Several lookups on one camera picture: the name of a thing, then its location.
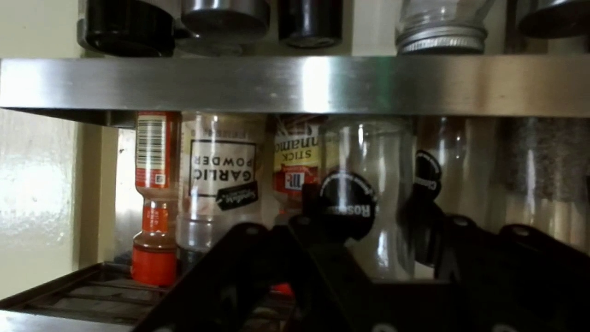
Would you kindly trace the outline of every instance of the black label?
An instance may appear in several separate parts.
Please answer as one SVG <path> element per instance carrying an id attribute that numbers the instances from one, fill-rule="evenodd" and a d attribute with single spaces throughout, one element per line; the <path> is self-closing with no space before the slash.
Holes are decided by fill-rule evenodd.
<path id="1" fill-rule="evenodd" d="M 416 151 L 416 179 L 414 184 L 421 193 L 434 199 L 440 192 L 442 168 L 438 160 L 423 149 Z"/>
<path id="2" fill-rule="evenodd" d="M 351 217 L 351 236 L 364 236 L 375 212 L 374 192 L 370 184 L 350 171 L 335 171 L 324 177 L 318 188 L 318 201 L 322 214 Z"/>
<path id="3" fill-rule="evenodd" d="M 232 210 L 250 205 L 257 201 L 257 184 L 246 182 L 239 186 L 220 188 L 215 201 L 220 210 Z"/>

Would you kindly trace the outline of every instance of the glass jar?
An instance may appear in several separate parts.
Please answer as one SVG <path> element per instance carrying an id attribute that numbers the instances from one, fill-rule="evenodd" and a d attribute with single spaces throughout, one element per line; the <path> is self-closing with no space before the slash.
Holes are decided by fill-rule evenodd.
<path id="1" fill-rule="evenodd" d="M 278 116 L 274 131 L 272 192 L 279 216 L 287 219 L 302 210 L 302 186 L 318 184 L 322 116 Z"/>
<path id="2" fill-rule="evenodd" d="M 495 120 L 427 116 L 416 129 L 416 184 L 445 212 L 482 225 L 493 166 Z"/>
<path id="3" fill-rule="evenodd" d="M 178 112 L 138 112 L 134 186 L 143 210 L 141 230 L 132 238 L 130 276 L 150 286 L 171 286 L 176 278 L 178 138 Z"/>
<path id="4" fill-rule="evenodd" d="M 412 275 L 399 214 L 412 186 L 412 153 L 410 120 L 331 116 L 324 123 L 318 197 L 327 214 L 374 219 L 368 234 L 348 249 L 375 282 Z"/>
<path id="5" fill-rule="evenodd" d="M 532 225 L 587 249 L 587 120 L 506 118 L 497 127 L 488 225 Z"/>
<path id="6" fill-rule="evenodd" d="M 138 0 L 79 2 L 77 42 L 115 57 L 169 57 L 173 16 Z"/>
<path id="7" fill-rule="evenodd" d="M 259 221 L 263 133 L 261 114 L 182 114 L 176 223 L 182 264 L 193 264 L 235 223 Z"/>
<path id="8" fill-rule="evenodd" d="M 329 48 L 342 39 L 342 0 L 279 0 L 278 39 L 291 48 Z"/>
<path id="9" fill-rule="evenodd" d="M 397 27 L 399 53 L 482 51 L 482 18 L 492 0 L 403 0 Z"/>

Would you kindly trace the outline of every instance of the jar on shelf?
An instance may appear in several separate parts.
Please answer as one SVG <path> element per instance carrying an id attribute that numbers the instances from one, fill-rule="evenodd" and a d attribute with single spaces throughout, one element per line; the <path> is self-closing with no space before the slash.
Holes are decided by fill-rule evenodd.
<path id="1" fill-rule="evenodd" d="M 412 122 L 392 116 L 331 116 L 322 131 L 322 210 L 370 228 L 348 249 L 375 282 L 409 278 L 412 247 L 401 208 L 412 188 Z"/>
<path id="2" fill-rule="evenodd" d="M 180 214 L 184 265 L 197 262 L 230 227 L 259 221 L 257 169 L 263 114 L 182 114 Z"/>
<path id="3" fill-rule="evenodd" d="M 416 125 L 416 186 L 445 214 L 484 225 L 495 120 L 425 116 Z"/>
<path id="4" fill-rule="evenodd" d="M 278 219 L 298 214 L 303 184 L 318 184 L 320 145 L 316 114 L 278 116 L 274 131 L 272 192 L 279 201 Z"/>
<path id="5" fill-rule="evenodd" d="M 530 225 L 586 252 L 587 142 L 587 120 L 501 120 L 490 186 L 490 228 Z"/>
<path id="6" fill-rule="evenodd" d="M 141 230 L 132 238 L 130 276 L 150 286 L 176 278 L 178 112 L 138 112 L 134 186 L 143 197 Z"/>
<path id="7" fill-rule="evenodd" d="M 79 0 L 77 42 L 115 57 L 169 57 L 173 16 L 138 0 Z"/>
<path id="8" fill-rule="evenodd" d="M 278 39 L 291 48 L 329 48 L 342 39 L 342 0 L 279 0 Z"/>
<path id="9" fill-rule="evenodd" d="M 492 0 L 403 0 L 399 53 L 480 53 L 482 18 Z"/>

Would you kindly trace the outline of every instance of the white wall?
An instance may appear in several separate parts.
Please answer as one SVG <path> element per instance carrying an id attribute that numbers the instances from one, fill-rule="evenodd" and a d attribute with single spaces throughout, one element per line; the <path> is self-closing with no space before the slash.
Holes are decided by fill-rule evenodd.
<path id="1" fill-rule="evenodd" d="M 77 0 L 0 0 L 0 57 L 79 57 Z M 0 110 L 0 299 L 77 267 L 80 125 Z"/>

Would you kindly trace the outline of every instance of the stainless steel shelf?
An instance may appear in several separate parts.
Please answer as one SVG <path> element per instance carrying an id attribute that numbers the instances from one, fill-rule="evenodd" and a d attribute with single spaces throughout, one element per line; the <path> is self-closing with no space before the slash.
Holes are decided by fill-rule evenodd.
<path id="1" fill-rule="evenodd" d="M 0 107 L 93 123 L 117 110 L 590 118 L 587 55 L 1 59 Z"/>

